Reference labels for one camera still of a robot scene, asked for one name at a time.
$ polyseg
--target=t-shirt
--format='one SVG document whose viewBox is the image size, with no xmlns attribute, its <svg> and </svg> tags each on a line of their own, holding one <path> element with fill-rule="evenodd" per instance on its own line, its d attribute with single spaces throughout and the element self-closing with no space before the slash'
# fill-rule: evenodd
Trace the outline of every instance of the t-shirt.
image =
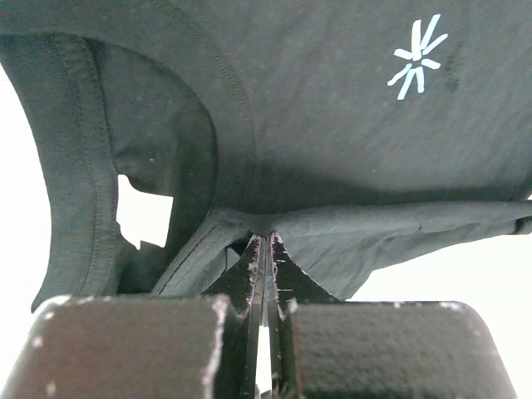
<svg viewBox="0 0 532 399">
<path fill-rule="evenodd" d="M 278 232 L 327 291 L 532 228 L 532 2 L 3 0 L 52 209 L 33 304 L 194 295 Z M 127 243 L 117 175 L 174 198 Z"/>
</svg>

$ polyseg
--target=starburst logo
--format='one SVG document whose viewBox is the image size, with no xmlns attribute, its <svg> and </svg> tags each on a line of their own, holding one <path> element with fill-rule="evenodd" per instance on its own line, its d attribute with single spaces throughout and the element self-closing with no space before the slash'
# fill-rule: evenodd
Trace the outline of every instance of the starburst logo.
<svg viewBox="0 0 532 399">
<path fill-rule="evenodd" d="M 414 76 L 417 80 L 417 92 L 422 93 L 425 91 L 425 72 L 423 67 L 427 67 L 433 70 L 439 69 L 441 64 L 439 62 L 432 61 L 429 58 L 423 58 L 428 56 L 432 50 L 438 47 L 444 40 L 447 39 L 449 35 L 441 35 L 434 42 L 430 43 L 432 34 L 436 29 L 436 25 L 440 20 L 441 14 L 436 14 L 432 17 L 429 22 L 429 26 L 426 29 L 425 35 L 421 39 L 421 19 L 414 22 L 412 27 L 412 38 L 411 38 L 411 51 L 403 50 L 402 48 L 397 48 L 393 55 L 400 57 L 403 60 L 411 61 L 406 64 L 406 66 L 397 73 L 390 81 L 388 81 L 389 86 L 395 85 L 403 76 L 406 75 L 405 81 L 402 85 L 401 90 L 399 91 L 398 100 L 404 100 Z"/>
</svg>

